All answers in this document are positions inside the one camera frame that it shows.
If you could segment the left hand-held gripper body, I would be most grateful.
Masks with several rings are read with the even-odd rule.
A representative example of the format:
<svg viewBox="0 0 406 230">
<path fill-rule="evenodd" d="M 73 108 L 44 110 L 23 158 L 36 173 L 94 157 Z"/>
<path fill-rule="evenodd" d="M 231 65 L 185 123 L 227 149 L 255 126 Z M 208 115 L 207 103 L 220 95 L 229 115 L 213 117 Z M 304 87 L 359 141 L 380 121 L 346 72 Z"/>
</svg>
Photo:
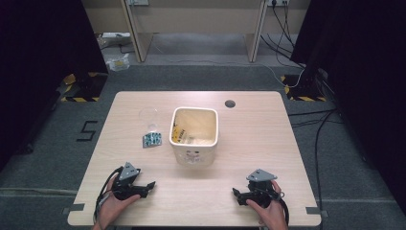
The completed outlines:
<svg viewBox="0 0 406 230">
<path fill-rule="evenodd" d="M 136 169 L 130 162 L 126 162 L 114 179 L 111 191 L 118 200 L 126 200 L 131 196 L 139 195 L 141 191 L 149 191 L 145 186 L 135 186 L 133 182 L 141 172 Z"/>
</svg>

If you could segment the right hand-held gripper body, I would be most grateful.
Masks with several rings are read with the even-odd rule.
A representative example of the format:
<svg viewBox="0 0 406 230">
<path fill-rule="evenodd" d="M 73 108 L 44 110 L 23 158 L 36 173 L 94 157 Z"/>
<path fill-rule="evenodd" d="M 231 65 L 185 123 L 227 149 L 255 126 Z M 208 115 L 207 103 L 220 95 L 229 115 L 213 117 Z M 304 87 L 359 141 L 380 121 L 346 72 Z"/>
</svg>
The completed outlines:
<svg viewBox="0 0 406 230">
<path fill-rule="evenodd" d="M 246 179 L 248 180 L 248 193 L 241 194 L 240 197 L 251 199 L 259 206 L 267 207 L 273 199 L 281 199 L 282 195 L 275 191 L 272 181 L 277 177 L 262 169 L 256 169 L 249 174 Z"/>
</svg>

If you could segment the person's left hand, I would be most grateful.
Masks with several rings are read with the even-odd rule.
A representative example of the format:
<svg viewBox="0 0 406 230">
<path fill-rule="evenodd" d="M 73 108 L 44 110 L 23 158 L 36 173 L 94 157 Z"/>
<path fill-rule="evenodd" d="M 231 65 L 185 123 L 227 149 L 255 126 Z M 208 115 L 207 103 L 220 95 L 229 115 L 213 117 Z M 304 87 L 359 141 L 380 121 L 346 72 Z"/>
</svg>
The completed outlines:
<svg viewBox="0 0 406 230">
<path fill-rule="evenodd" d="M 125 200 L 117 199 L 110 191 L 113 182 L 114 178 L 107 183 L 107 199 L 97 212 L 97 218 L 91 230 L 106 230 L 129 205 L 141 198 L 139 195 L 133 195 Z"/>
</svg>

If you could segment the person's right hand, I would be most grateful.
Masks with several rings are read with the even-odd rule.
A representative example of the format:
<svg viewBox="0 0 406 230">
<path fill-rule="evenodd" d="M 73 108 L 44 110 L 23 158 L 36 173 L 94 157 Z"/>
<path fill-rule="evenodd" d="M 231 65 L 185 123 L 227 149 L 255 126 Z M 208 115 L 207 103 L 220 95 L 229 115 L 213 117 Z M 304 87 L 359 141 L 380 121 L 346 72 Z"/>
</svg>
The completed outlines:
<svg viewBox="0 0 406 230">
<path fill-rule="evenodd" d="M 284 209 L 279 199 L 273 199 L 266 208 L 251 199 L 247 199 L 246 203 L 259 215 L 260 225 L 266 226 L 269 230 L 288 230 Z"/>
</svg>

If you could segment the blue patterned packet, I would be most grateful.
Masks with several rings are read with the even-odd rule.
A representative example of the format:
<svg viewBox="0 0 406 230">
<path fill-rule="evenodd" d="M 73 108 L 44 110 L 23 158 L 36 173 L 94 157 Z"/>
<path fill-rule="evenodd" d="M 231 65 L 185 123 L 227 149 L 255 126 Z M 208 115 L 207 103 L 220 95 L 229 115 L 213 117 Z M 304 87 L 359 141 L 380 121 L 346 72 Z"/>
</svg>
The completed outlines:
<svg viewBox="0 0 406 230">
<path fill-rule="evenodd" d="M 143 136 L 143 148 L 153 148 L 162 145 L 162 134 L 160 132 L 149 132 Z"/>
</svg>

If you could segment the gray tape piece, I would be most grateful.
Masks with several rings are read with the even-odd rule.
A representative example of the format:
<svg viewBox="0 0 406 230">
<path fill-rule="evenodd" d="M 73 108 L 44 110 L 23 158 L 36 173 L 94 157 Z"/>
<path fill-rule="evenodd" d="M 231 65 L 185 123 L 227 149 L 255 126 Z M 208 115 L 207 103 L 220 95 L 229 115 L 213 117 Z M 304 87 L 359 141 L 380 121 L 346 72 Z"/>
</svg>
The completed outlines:
<svg viewBox="0 0 406 230">
<path fill-rule="evenodd" d="M 83 211 L 84 205 L 85 205 L 84 203 L 72 204 L 69 207 L 63 208 L 61 214 L 62 215 L 69 215 L 71 212 Z"/>
<path fill-rule="evenodd" d="M 328 218 L 328 211 L 321 210 L 319 207 L 305 207 L 306 213 L 308 215 L 320 215 L 322 218 Z"/>
</svg>

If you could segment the white square trash bin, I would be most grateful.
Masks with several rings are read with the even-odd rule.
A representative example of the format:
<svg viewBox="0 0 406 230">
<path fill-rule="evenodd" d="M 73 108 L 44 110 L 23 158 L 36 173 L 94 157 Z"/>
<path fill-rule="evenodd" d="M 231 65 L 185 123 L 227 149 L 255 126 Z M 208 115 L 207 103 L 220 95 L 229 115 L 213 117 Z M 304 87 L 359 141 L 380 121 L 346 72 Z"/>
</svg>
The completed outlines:
<svg viewBox="0 0 406 230">
<path fill-rule="evenodd" d="M 190 144 L 173 143 L 170 139 L 176 121 L 192 137 Z M 169 142 L 177 162 L 184 166 L 206 167 L 214 162 L 218 143 L 218 114 L 211 108 L 177 107 L 172 114 Z"/>
</svg>

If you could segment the clear wrapper with yellow print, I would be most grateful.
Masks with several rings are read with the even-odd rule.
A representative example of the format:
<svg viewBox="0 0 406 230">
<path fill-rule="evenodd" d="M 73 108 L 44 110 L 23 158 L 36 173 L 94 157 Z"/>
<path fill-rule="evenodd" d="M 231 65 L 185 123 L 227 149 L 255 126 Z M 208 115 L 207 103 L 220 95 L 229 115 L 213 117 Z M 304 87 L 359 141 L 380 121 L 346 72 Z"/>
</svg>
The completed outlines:
<svg viewBox="0 0 406 230">
<path fill-rule="evenodd" d="M 192 142 L 190 134 L 176 121 L 173 122 L 170 139 L 177 144 L 190 144 Z"/>
</svg>

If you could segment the clear plastic cup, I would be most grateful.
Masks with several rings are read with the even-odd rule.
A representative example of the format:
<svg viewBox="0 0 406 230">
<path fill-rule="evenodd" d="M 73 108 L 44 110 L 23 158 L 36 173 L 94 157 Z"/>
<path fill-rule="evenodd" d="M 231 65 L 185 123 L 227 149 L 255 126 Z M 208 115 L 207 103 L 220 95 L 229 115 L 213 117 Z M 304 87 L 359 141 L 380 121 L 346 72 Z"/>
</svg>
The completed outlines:
<svg viewBox="0 0 406 230">
<path fill-rule="evenodd" d="M 139 112 L 139 118 L 148 132 L 158 129 L 158 110 L 153 107 L 145 107 Z"/>
</svg>

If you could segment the black yellow striped stand base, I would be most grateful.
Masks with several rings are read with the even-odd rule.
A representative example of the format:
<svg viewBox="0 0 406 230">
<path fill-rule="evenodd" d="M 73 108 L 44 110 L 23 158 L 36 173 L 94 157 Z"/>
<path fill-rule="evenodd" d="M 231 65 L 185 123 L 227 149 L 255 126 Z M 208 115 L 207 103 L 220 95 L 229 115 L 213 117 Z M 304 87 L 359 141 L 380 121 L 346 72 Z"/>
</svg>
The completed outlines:
<svg viewBox="0 0 406 230">
<path fill-rule="evenodd" d="M 74 103 L 97 102 L 107 77 L 105 73 L 88 72 L 83 80 L 77 80 L 74 74 L 68 75 L 63 79 L 66 89 L 61 100 Z"/>
<path fill-rule="evenodd" d="M 303 79 L 301 75 L 284 75 L 281 77 L 284 92 L 290 101 L 325 102 L 316 80 Z"/>
</svg>

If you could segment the clear plastic bag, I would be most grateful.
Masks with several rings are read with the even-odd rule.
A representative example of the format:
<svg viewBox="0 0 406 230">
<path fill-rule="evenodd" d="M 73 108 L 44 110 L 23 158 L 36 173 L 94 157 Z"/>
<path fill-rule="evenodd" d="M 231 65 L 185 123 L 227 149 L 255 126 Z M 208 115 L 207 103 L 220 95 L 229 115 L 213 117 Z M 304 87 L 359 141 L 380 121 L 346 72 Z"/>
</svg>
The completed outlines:
<svg viewBox="0 0 406 230">
<path fill-rule="evenodd" d="M 124 54 L 120 57 L 109 58 L 106 61 L 106 65 L 110 70 L 115 72 L 126 70 L 130 66 L 128 54 Z"/>
</svg>

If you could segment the black curtain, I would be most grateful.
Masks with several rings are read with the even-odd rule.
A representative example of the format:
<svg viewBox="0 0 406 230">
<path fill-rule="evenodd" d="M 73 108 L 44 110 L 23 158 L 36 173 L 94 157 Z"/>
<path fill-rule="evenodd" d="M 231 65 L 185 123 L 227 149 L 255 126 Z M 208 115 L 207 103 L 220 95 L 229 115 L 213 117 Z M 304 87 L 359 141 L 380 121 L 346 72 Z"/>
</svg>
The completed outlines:
<svg viewBox="0 0 406 230">
<path fill-rule="evenodd" d="M 0 0 L 0 171 L 66 76 L 105 71 L 81 0 Z"/>
<path fill-rule="evenodd" d="M 292 55 L 327 85 L 406 215 L 406 0 L 310 0 Z"/>
</svg>

